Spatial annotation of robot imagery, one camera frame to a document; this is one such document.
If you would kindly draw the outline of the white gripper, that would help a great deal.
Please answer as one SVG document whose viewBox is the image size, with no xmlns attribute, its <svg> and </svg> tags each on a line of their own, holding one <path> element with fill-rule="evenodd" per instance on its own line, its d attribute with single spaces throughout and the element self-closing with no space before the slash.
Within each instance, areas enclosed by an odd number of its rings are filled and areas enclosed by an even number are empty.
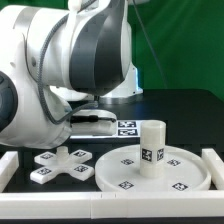
<svg viewBox="0 0 224 224">
<path fill-rule="evenodd" d="M 71 117 L 75 136 L 112 136 L 117 131 L 117 116 L 106 110 L 81 110 Z"/>
</svg>

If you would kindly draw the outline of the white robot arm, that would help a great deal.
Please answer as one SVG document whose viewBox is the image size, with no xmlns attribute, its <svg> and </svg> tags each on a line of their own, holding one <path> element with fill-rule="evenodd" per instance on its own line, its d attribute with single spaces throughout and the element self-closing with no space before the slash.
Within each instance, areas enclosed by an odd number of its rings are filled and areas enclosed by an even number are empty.
<svg viewBox="0 0 224 224">
<path fill-rule="evenodd" d="M 66 10 L 0 10 L 0 144 L 51 149 L 80 129 L 71 101 L 139 93 L 130 0 L 69 0 Z"/>
</svg>

